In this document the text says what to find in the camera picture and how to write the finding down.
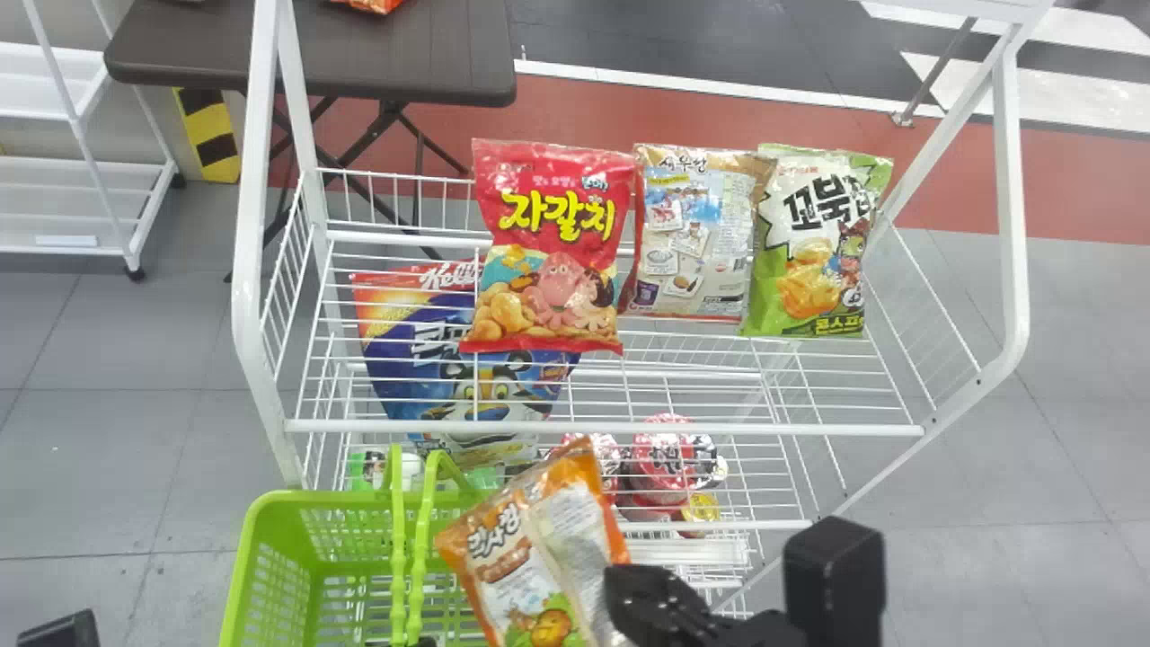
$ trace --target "wheel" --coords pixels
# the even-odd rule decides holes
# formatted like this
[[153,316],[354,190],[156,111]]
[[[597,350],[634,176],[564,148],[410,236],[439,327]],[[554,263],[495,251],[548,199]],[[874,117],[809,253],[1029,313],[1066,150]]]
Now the wheel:
[[144,278],[147,278],[147,272],[144,271],[143,267],[133,270],[125,264],[124,275],[128,276],[128,279],[131,280],[132,283],[139,283]]

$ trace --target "blue snack bag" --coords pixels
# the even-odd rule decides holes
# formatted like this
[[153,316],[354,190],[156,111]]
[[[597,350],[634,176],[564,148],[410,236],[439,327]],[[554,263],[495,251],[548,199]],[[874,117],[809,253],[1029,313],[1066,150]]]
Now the blue snack bag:
[[[578,354],[460,354],[475,308],[474,260],[353,274],[371,386],[393,421],[545,421]],[[536,434],[408,434],[421,455],[445,449],[462,470],[522,465]]]

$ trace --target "dark brown table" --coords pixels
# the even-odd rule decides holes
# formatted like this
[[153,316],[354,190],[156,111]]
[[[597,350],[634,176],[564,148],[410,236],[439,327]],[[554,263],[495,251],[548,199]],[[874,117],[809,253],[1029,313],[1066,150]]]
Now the dark brown table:
[[[416,139],[415,172],[429,149],[466,175],[467,168],[419,130],[402,110],[411,102],[503,107],[515,100],[515,72],[505,0],[407,0],[376,16],[325,0],[294,0],[304,80],[322,95],[313,122],[337,98],[375,99],[378,115],[339,155],[316,146],[321,164],[346,168],[390,125],[400,123]],[[137,85],[247,88],[254,0],[136,0],[103,52],[108,74]],[[288,136],[271,156],[291,145],[285,115],[274,121]],[[361,183],[348,185],[397,224],[405,224]],[[264,244],[286,222],[281,208]],[[431,257],[438,254],[424,248]]]

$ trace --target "basket handle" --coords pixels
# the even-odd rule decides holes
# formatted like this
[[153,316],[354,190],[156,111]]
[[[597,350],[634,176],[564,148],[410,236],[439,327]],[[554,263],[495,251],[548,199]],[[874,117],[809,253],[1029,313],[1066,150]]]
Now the basket handle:
[[399,444],[388,448],[388,471],[385,487],[381,492],[391,494],[391,644],[404,645],[404,621],[407,606],[404,599],[404,571],[407,567],[407,510],[404,507],[404,455]]
[[440,470],[459,485],[460,493],[476,494],[475,486],[467,480],[446,452],[437,449],[428,455],[423,473],[423,501],[420,504],[420,515],[415,521],[415,541],[413,542],[415,560],[412,562],[412,592],[407,598],[411,614],[407,616],[407,642],[404,645],[415,645],[423,630],[423,579],[428,572],[428,534],[430,534],[431,529],[431,510],[435,509],[435,495]]

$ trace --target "metal pole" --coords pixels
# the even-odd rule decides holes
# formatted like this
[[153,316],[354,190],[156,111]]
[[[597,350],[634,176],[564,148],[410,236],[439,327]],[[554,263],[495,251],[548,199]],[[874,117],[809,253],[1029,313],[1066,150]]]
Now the metal pole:
[[963,26],[958,28],[958,31],[954,32],[954,38],[950,39],[950,45],[946,45],[946,51],[942,53],[942,56],[938,56],[937,61],[935,61],[935,67],[930,68],[930,74],[922,79],[922,85],[919,86],[919,91],[911,98],[911,102],[906,103],[903,111],[890,115],[891,121],[894,121],[896,125],[902,125],[903,128],[910,128],[913,125],[914,109],[919,107],[922,99],[926,99],[927,92],[930,91],[930,86],[934,85],[934,82],[938,80],[938,75],[942,74],[946,63],[954,57],[954,49],[958,49],[958,44],[966,38],[967,33],[971,33],[971,29],[974,28],[975,21],[977,21],[977,18],[966,18],[963,22]]

